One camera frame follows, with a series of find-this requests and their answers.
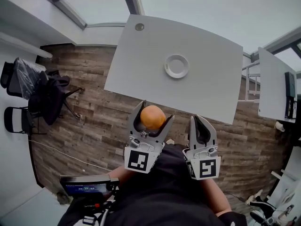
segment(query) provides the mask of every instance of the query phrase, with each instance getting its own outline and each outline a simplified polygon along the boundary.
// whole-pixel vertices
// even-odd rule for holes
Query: screen
[[[109,191],[106,184],[91,184],[91,185],[66,185],[68,194],[107,194]]]

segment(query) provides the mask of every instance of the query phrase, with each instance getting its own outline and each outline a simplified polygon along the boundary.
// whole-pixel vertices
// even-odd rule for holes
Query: small white bowl
[[[169,68],[169,64],[173,61],[173,60],[180,60],[183,65],[184,65],[184,68],[183,70],[180,72],[180,73],[174,73],[171,71],[171,69]],[[176,78],[176,79],[180,79],[180,78],[183,78],[187,73],[188,73],[188,70],[189,70],[189,63],[187,61],[186,58],[184,58],[182,55],[171,55],[170,57],[168,57],[165,61],[165,64],[164,64],[164,69],[166,71],[166,73],[170,76],[170,77],[173,77],[173,78]]]

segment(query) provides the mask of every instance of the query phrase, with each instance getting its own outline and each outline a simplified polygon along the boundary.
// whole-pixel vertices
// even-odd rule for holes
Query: office chair
[[[21,111],[21,131],[14,131],[13,126],[13,110],[18,109]],[[4,111],[4,126],[5,129],[10,133],[19,133],[19,134],[27,134],[31,136],[32,134],[37,135],[46,135],[46,133],[39,133],[39,126],[38,126],[38,133],[33,133],[32,129],[35,128],[33,125],[33,117],[29,113],[27,107],[7,107]]]
[[[62,106],[65,105],[72,115],[79,119],[80,115],[72,110],[66,98],[84,89],[78,88],[66,93],[64,87],[69,84],[69,80],[68,76],[61,77],[59,74],[48,76],[46,72],[42,71],[38,88],[28,101],[29,111],[31,113],[39,112],[45,122],[52,125],[60,116]]]
[[[300,146],[301,147],[301,141],[299,140],[301,138],[301,95],[297,96],[297,112],[296,112],[296,121],[293,124],[293,133],[292,133],[292,144],[294,146]]]
[[[21,86],[14,68],[15,63],[4,63],[0,84],[8,95],[22,98]]]

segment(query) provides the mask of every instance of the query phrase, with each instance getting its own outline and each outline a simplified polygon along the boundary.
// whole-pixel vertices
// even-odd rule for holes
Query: white cable
[[[59,152],[59,153],[61,153],[61,154],[64,154],[64,155],[66,155],[66,156],[69,156],[68,154],[62,153],[61,151],[57,150],[56,148],[53,148],[53,147],[51,147],[51,146],[48,146],[48,145],[45,145],[45,144],[43,144],[43,143],[41,143],[41,142],[37,142],[37,141],[33,141],[33,140],[29,140],[29,141],[32,141],[32,142],[35,142],[35,143],[38,143],[38,144],[44,145],[44,146],[46,146],[46,147],[49,147],[49,148],[51,148],[51,149],[54,149],[54,150],[58,151],[58,152]],[[80,159],[77,159],[77,158],[75,158],[75,157],[73,157],[73,156],[69,156],[69,157],[71,157],[71,158],[73,158],[73,159],[76,159],[76,160],[78,160],[78,161],[80,161],[80,162],[82,162],[82,163],[89,164],[89,165],[91,165],[91,166],[97,167],[97,168],[101,168],[101,169],[104,169],[104,170],[107,170],[107,171],[112,171],[112,170],[110,170],[110,169],[102,168],[102,167],[99,167],[99,166],[93,165],[93,164],[91,164],[91,163],[88,163],[88,162],[82,161],[82,160],[80,160]]]

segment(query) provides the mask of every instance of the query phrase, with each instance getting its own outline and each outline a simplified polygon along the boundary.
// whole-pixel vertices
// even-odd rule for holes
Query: white wall
[[[0,222],[3,226],[56,226],[67,209],[68,205],[60,205],[56,196],[44,188]]]
[[[36,36],[36,34],[28,33],[26,30],[14,26],[13,24],[0,18],[0,32],[7,35],[20,39],[33,46],[40,47],[41,45],[47,44],[48,42],[42,38]]]
[[[214,32],[251,53],[301,26],[301,0],[141,0],[145,15]]]
[[[13,62],[16,57],[22,57],[35,62],[36,55],[0,43],[0,71],[4,62]],[[8,106],[27,106],[27,101],[9,96],[0,87],[0,217],[23,204],[41,188],[36,184],[28,149],[28,137],[22,134],[12,134],[4,127],[3,114]],[[14,124],[21,123],[21,114],[14,113]]]
[[[29,34],[31,36],[29,41],[23,38],[20,39],[33,45],[36,45],[35,42],[33,42],[34,40],[38,40],[40,45],[72,42],[48,24],[8,0],[0,0],[0,19],[4,23],[18,28],[20,31],[17,33],[18,35],[24,32]]]
[[[99,27],[86,28],[82,31],[47,0],[2,0],[2,3],[6,5],[6,8],[2,6],[0,0],[0,17],[2,19],[20,24],[27,31],[35,31],[41,38],[48,41],[47,44],[117,46],[123,30],[120,27]]]

